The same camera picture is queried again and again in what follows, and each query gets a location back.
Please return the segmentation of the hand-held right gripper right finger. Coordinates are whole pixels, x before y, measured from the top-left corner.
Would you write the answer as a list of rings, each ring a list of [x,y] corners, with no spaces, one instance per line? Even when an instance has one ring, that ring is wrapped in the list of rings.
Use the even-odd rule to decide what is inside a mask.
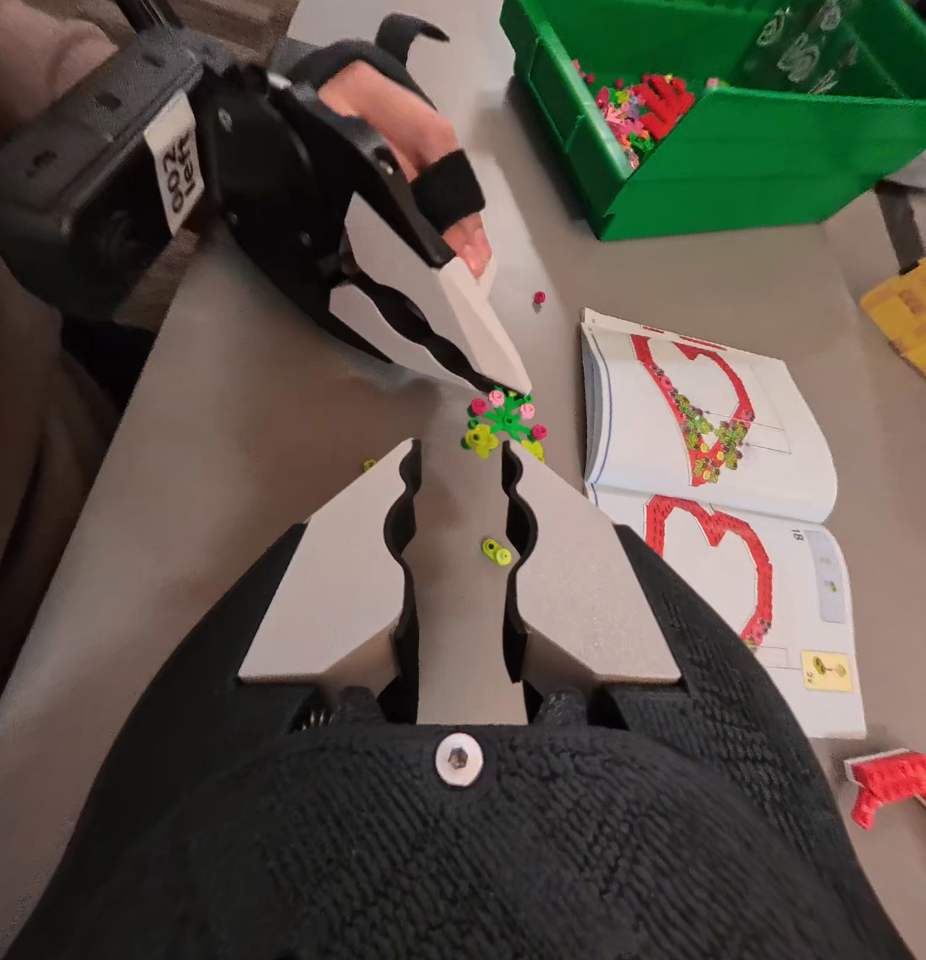
[[[551,695],[588,704],[616,686],[670,687],[682,673],[611,519],[508,440],[502,450],[506,536],[514,547],[504,662],[528,721]]]

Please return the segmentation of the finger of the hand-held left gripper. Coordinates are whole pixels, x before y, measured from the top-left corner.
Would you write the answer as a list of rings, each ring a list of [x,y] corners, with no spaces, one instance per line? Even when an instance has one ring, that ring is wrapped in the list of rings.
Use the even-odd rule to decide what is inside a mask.
[[[332,290],[329,312],[397,366],[482,393],[504,387],[503,380],[477,371],[460,347],[433,330],[406,294],[366,273]]]
[[[451,250],[445,265],[429,266],[358,195],[349,203],[345,227],[357,274],[406,294],[478,372],[503,380],[503,388],[519,394],[532,391],[517,348],[490,303],[494,265],[477,279]]]

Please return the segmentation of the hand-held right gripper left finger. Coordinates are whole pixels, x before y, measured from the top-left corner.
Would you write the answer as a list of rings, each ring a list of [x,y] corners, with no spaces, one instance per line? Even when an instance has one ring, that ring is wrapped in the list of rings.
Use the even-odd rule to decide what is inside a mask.
[[[385,716],[414,724],[419,618],[404,551],[417,532],[421,441],[408,438],[303,523],[239,680],[302,684],[336,706],[369,690]]]

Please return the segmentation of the green lego flower cluster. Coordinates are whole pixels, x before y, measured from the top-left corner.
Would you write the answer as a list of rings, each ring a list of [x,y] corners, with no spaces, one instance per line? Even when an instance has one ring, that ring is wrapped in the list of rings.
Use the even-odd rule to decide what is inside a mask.
[[[469,402],[467,413],[467,429],[460,439],[463,450],[488,460],[501,442],[512,441],[545,462],[542,443],[548,429],[536,420],[536,407],[528,393],[494,387]]]

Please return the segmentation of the pile of loose lego pieces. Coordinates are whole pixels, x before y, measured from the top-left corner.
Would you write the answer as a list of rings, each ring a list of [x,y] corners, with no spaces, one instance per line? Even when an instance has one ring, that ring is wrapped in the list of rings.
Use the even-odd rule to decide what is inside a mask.
[[[609,85],[598,85],[594,72],[577,59],[572,65],[632,171],[658,150],[701,98],[674,74],[643,74],[632,83],[618,77]]]

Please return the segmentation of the yellow lego set box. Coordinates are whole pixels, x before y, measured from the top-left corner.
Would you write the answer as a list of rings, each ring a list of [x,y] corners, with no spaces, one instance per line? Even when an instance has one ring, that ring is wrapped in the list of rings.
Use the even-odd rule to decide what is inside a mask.
[[[896,354],[926,380],[926,256],[860,301]]]

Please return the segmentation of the person's left hand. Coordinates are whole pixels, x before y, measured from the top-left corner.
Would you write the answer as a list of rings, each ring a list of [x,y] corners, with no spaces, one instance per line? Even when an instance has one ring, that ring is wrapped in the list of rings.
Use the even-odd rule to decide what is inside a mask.
[[[409,181],[460,149],[444,115],[364,61],[346,66],[318,94],[337,114],[360,117],[374,127]]]

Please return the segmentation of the open instruction booklet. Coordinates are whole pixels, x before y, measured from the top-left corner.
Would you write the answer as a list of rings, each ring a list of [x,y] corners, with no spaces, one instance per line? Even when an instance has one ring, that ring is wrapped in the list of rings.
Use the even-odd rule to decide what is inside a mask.
[[[779,359],[582,311],[585,491],[735,631],[805,735],[867,734],[829,445]]]

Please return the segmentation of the green plastic parts bin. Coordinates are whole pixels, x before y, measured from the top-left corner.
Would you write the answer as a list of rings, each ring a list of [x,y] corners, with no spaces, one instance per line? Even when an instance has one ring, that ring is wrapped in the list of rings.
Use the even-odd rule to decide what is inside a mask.
[[[731,83],[786,2],[504,2],[523,90],[594,235],[619,241],[816,224],[926,150],[926,24],[907,2],[862,2],[834,89]],[[631,163],[600,111],[671,75],[695,102]]]

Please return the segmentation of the person's brown clothing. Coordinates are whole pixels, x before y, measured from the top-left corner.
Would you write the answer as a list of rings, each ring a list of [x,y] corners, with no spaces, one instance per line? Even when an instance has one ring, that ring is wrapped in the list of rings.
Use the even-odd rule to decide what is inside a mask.
[[[60,317],[0,260],[0,698],[154,342]]]

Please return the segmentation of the red lego heart frame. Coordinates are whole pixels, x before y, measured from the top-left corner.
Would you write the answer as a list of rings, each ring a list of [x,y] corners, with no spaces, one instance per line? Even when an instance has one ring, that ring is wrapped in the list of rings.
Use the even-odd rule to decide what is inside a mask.
[[[873,828],[883,807],[915,800],[926,809],[926,754],[897,749],[847,758],[848,781],[856,787],[852,819],[862,829]]]

